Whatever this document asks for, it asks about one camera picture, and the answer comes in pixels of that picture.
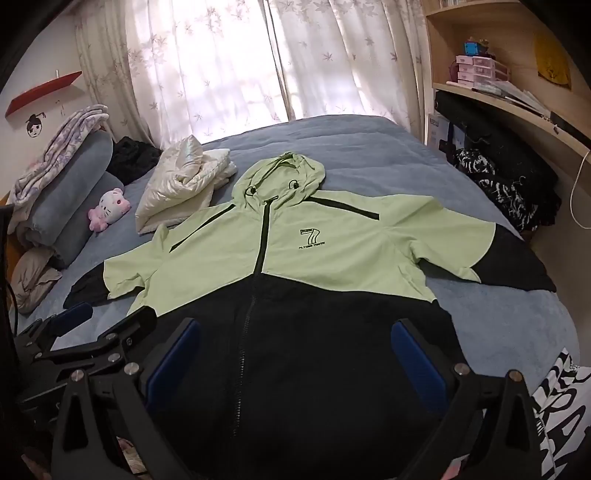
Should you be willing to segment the green and black hooded jacket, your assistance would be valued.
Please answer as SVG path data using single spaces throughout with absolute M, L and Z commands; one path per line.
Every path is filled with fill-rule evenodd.
M 502 225 L 431 196 L 322 189 L 297 153 L 257 162 L 231 199 L 84 274 L 66 306 L 133 297 L 152 339 L 197 320 L 201 338 L 154 422 L 198 479 L 391 479 L 435 427 L 391 346 L 410 320 L 454 362 L 451 315 L 421 261 L 459 279 L 553 291 Z

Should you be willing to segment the black clothes pile by window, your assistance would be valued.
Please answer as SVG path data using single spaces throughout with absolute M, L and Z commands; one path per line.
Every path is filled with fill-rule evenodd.
M 106 171 L 123 185 L 128 185 L 154 168 L 162 151 L 151 144 L 127 136 L 113 144 L 111 160 Z

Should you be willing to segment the grey beige pillow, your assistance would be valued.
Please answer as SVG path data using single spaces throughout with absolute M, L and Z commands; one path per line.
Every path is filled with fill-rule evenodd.
M 14 268 L 11 287 L 20 313 L 30 314 L 62 278 L 59 270 L 50 266 L 53 251 L 48 247 L 28 250 Z

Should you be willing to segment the blue bed blanket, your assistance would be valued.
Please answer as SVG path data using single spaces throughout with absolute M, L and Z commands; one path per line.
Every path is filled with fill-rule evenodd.
M 382 117 L 315 117 L 232 136 L 212 148 L 228 149 L 230 159 L 238 166 L 238 175 L 224 186 L 228 199 L 213 206 L 228 202 L 235 183 L 257 162 L 297 153 L 322 164 L 322 189 L 367 197 L 431 196 L 449 210 L 510 230 L 504 215 L 469 179 Z M 72 307 L 65 305 L 65 299 L 84 274 L 150 241 L 156 230 L 141 238 L 131 217 L 124 215 L 87 242 L 34 316 L 45 318 Z M 502 376 L 518 370 L 528 388 L 535 390 L 563 349 L 577 354 L 575 326 L 556 288 L 550 292 L 523 291 L 465 281 L 427 261 L 421 261 L 420 268 L 439 305 L 451 315 L 464 355 L 460 362 L 476 372 Z M 93 341 L 140 309 L 133 307 L 129 295 L 92 307 L 92 318 L 66 335 L 65 346 Z

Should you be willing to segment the rolled blue blanket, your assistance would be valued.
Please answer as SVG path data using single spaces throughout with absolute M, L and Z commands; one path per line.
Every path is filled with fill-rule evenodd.
M 67 268 L 92 235 L 87 213 L 101 196 L 123 184 L 106 168 L 111 160 L 110 136 L 91 133 L 60 174 L 41 192 L 29 218 L 18 224 L 16 237 L 27 247 L 47 247 L 58 269 Z

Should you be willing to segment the pink white cat plush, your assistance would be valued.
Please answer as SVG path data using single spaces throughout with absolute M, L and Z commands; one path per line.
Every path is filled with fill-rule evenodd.
M 89 230 L 100 233 L 117 222 L 131 209 L 131 203 L 124 198 L 123 190 L 114 188 L 105 192 L 96 207 L 87 214 Z

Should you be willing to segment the folded cream puffer jacket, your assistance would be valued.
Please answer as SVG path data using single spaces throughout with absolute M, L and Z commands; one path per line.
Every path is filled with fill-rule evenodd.
M 226 148 L 205 150 L 192 135 L 160 155 L 135 211 L 140 235 L 170 227 L 211 203 L 216 189 L 238 172 Z

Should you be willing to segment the floral patterned folded quilt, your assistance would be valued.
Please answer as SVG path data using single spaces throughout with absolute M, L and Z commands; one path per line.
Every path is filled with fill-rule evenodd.
M 62 123 L 46 148 L 15 181 L 9 192 L 7 204 L 13 206 L 9 234 L 28 219 L 41 192 L 72 160 L 84 140 L 108 119 L 108 107 L 93 104 L 75 111 Z

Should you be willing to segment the white blue box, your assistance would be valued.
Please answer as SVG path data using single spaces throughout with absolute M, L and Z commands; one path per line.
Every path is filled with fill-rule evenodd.
M 465 148 L 466 135 L 459 126 L 452 124 L 439 113 L 430 114 L 428 116 L 427 145 L 444 154 L 449 139 L 452 139 L 455 149 Z

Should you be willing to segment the pink mini drawer box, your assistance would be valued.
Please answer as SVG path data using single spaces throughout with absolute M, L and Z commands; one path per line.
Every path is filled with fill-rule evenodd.
M 456 63 L 458 65 L 457 82 L 460 85 L 473 87 L 483 84 L 485 80 L 510 80 L 510 69 L 489 57 L 458 55 Z

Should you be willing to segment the yellow paper on shelf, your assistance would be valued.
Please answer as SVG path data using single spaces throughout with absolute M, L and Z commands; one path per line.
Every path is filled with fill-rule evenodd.
M 566 51 L 550 34 L 536 32 L 534 54 L 538 76 L 561 88 L 572 89 L 572 79 Z

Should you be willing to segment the wooden shelf unit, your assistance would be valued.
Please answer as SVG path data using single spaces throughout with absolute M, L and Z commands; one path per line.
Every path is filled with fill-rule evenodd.
M 510 79 L 543 106 L 590 134 L 590 88 L 576 66 L 570 68 L 572 89 L 538 76 L 534 54 L 536 32 L 553 33 L 520 1 L 425 1 L 431 84 L 497 109 L 508 125 L 559 175 L 563 205 L 554 226 L 534 237 L 536 252 L 550 270 L 559 292 L 567 296 L 590 284 L 590 149 L 564 128 L 532 112 L 452 82 L 449 68 L 470 37 L 487 39 L 497 59 L 510 69 Z

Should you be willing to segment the blue toy on drawers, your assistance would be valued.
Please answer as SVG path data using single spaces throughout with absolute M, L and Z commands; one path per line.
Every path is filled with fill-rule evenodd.
M 489 51 L 489 41 L 487 39 L 476 40 L 470 37 L 464 42 L 464 53 L 470 57 L 487 57 L 492 58 Z

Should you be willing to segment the cartoon face wall sticker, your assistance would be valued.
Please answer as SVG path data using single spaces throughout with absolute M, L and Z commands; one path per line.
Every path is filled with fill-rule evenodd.
M 43 120 L 46 118 L 44 112 L 31 114 L 26 121 L 26 132 L 30 138 L 38 137 L 43 129 Z

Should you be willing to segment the red wall shelf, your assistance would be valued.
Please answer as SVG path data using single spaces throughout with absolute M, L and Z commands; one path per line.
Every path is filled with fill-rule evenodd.
M 20 95 L 14 97 L 5 111 L 5 117 L 8 117 L 16 111 L 26 107 L 27 105 L 35 102 L 36 100 L 54 93 L 62 88 L 70 86 L 75 80 L 82 75 L 82 71 L 74 71 L 72 73 L 57 76 L 56 78 L 49 80 L 45 83 L 37 85 Z

